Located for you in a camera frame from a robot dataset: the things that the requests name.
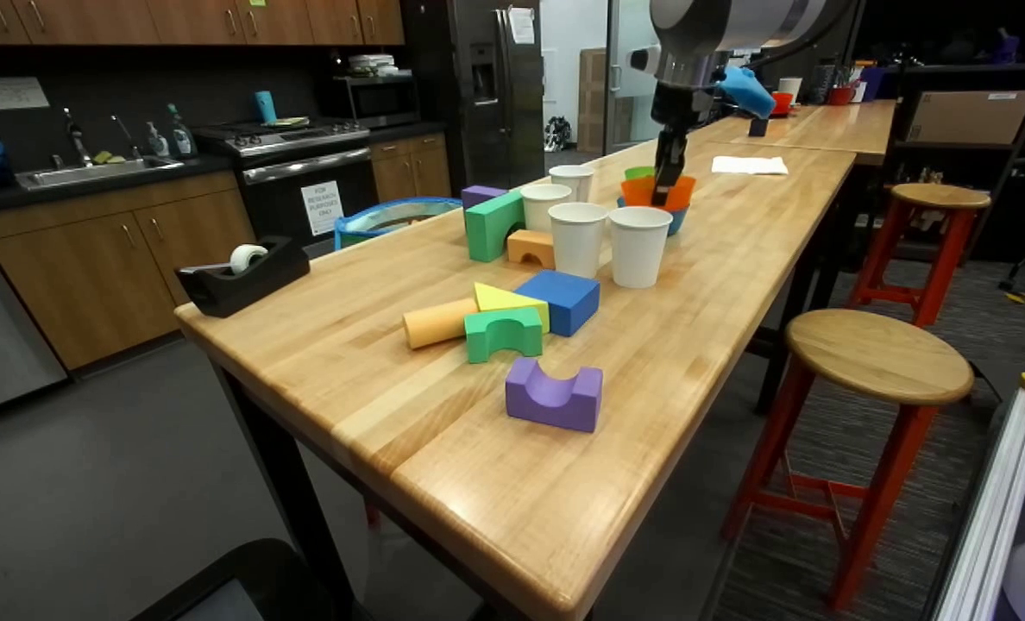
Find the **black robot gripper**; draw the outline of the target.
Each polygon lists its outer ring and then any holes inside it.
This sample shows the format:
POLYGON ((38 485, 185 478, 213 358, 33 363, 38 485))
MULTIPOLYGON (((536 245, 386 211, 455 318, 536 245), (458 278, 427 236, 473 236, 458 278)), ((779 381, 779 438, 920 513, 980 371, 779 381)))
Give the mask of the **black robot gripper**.
MULTIPOLYGON (((658 124, 658 163, 657 163, 657 186, 670 186, 670 153, 688 139, 692 129, 692 89, 658 84, 651 93, 651 120, 658 124)), ((674 182, 684 175, 688 156, 674 163, 674 182)))

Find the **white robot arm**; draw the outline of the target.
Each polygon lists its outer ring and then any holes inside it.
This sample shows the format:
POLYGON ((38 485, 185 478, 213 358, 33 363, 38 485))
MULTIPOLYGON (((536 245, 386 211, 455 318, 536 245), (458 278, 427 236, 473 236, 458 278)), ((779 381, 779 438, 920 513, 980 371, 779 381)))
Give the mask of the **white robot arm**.
POLYGON ((647 0, 647 22, 658 38, 651 120, 657 186, 664 205, 688 165, 688 134, 697 124, 692 101, 722 98, 757 124, 773 114, 773 93, 745 65, 726 65, 727 53, 766 53, 799 45, 817 22, 841 0, 647 0))

